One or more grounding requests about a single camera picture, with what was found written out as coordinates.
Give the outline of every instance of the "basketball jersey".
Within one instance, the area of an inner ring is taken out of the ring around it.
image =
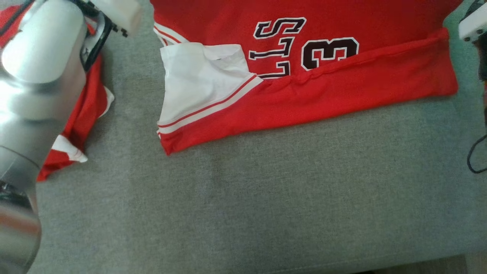
[[[458,89],[443,20],[461,0],[151,0],[167,154]]]
[[[18,9],[19,6],[11,6],[0,11],[0,27],[4,26]],[[23,15],[19,16],[7,32],[0,36],[0,48],[3,48],[10,38],[17,33],[22,17]],[[102,59],[99,56],[91,70],[86,74],[86,84],[83,91],[64,131],[56,138],[39,172],[38,181],[45,181],[51,173],[73,163],[88,160],[83,153],[84,143],[96,120],[106,114],[114,101],[111,91],[101,83],[101,70]]]

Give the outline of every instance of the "number 3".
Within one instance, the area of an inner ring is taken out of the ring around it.
[[[283,26],[285,26],[284,30],[282,30],[283,34],[297,35],[306,24],[306,18],[279,18],[274,22],[272,28],[270,28],[271,23],[272,21],[258,22],[255,28],[254,38],[267,39],[274,37],[281,32]],[[250,60],[263,59],[272,56],[281,56],[282,58],[289,57],[294,39],[295,37],[293,36],[280,38],[278,45],[283,46],[281,49],[266,52],[250,50],[248,57]],[[309,71],[318,68],[320,60],[335,60],[337,58],[337,50],[345,51],[345,56],[338,58],[338,60],[342,60],[358,54],[358,48],[359,43],[353,37],[335,38],[332,40],[309,40],[302,47],[301,66]],[[317,51],[321,52],[320,58],[315,58],[315,52]],[[276,62],[276,68],[281,68],[281,72],[260,74],[259,77],[273,79],[291,75],[290,61],[278,61]]]

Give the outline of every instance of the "white stripe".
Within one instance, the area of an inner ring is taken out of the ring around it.
[[[173,31],[172,29],[168,28],[168,27],[165,27],[163,25],[160,25],[158,23],[154,23],[154,28],[164,32],[164,33],[167,33],[169,35],[171,35],[172,37],[178,39],[181,43],[187,43],[189,42],[188,39],[184,38],[182,35],[180,35],[179,33]],[[165,35],[163,35],[162,33],[158,32],[156,29],[154,29],[154,31],[156,32],[157,35],[159,36],[162,36],[164,37],[166,40],[170,40],[171,42],[173,42],[174,44],[178,44],[177,41],[175,41],[174,39],[171,39]]]
[[[169,118],[169,119],[168,119],[168,118],[166,118],[165,113],[164,113],[164,112],[161,112],[161,116],[159,117],[159,121],[158,121],[158,123],[157,123],[157,124],[158,124],[158,125],[160,125],[160,126],[164,126],[164,125],[169,125],[169,124],[172,124],[172,123],[174,123],[175,121],[177,121],[177,120],[181,119],[182,117],[186,117],[186,116],[191,115],[192,113],[195,113],[195,112],[197,112],[197,111],[199,111],[199,110],[202,110],[202,109],[204,109],[204,108],[206,108],[206,107],[208,107],[208,106],[211,106],[211,105],[214,105],[214,104],[216,104],[216,103],[218,103],[218,102],[223,102],[223,101],[227,100],[227,99],[228,99],[230,96],[232,96],[232,95],[233,95],[233,93],[234,93],[236,90],[238,90],[239,88],[241,88],[241,87],[242,87],[242,85],[243,85],[245,82],[249,81],[249,80],[250,80],[252,77],[254,77],[254,75],[255,75],[255,74],[249,74],[247,77],[245,77],[245,78],[244,78],[244,79],[243,79],[243,80],[240,82],[240,84],[239,84],[239,85],[237,85],[237,87],[236,87],[236,88],[234,88],[233,90],[231,90],[230,92],[228,92],[228,93],[226,94],[226,96],[224,96],[224,97],[222,97],[222,98],[218,98],[218,99],[216,99],[216,100],[209,101],[209,102],[207,102],[207,103],[205,103],[205,104],[203,104],[203,105],[198,106],[198,108],[191,109],[191,110],[189,110],[189,111],[186,111],[186,112],[184,112],[184,113],[181,113],[181,114],[180,114],[180,115],[178,115],[178,116],[171,117],[171,118]]]
[[[71,144],[71,142],[63,135],[57,136],[52,149],[66,153],[70,161],[76,161],[80,163],[88,161],[88,158],[83,154],[83,152],[73,146],[73,144]]]
[[[169,43],[167,42],[167,40],[165,38],[163,38],[162,36],[157,36],[157,38],[159,38],[159,40],[161,41],[162,43],[162,47],[166,47],[166,46],[169,46]]]
[[[103,112],[100,115],[100,117],[102,117],[103,115],[105,115],[108,112],[108,110],[112,106],[113,101],[115,101],[115,96],[113,95],[113,93],[106,86],[103,86],[103,87],[105,88],[105,92],[107,93],[107,108],[105,109],[105,112]]]
[[[202,119],[202,118],[209,116],[215,112],[223,110],[223,109],[233,105],[238,100],[240,100],[240,98],[242,98],[245,94],[247,94],[250,90],[252,90],[254,87],[258,86],[262,82],[263,82],[263,80],[261,78],[255,77],[253,80],[251,80],[249,83],[247,83],[247,85],[242,87],[242,89],[237,94],[235,94],[232,98],[230,98],[228,101],[221,103],[221,104],[218,104],[218,105],[215,105],[215,106],[210,107],[208,109],[205,109],[199,113],[196,113],[195,115],[191,115],[191,116],[187,117],[186,119],[183,119],[183,120],[177,122],[176,124],[174,124],[172,126],[159,128],[159,130],[157,132],[162,133],[162,134],[169,134],[169,133],[172,133],[172,132],[178,130],[181,127],[184,127],[188,124],[196,122],[199,119]]]

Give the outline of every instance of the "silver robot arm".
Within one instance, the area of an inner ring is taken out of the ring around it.
[[[40,245],[37,175],[63,131],[86,72],[116,25],[134,34],[134,0],[38,0],[0,48],[0,273],[25,273]],[[85,18],[97,23],[90,35]]]

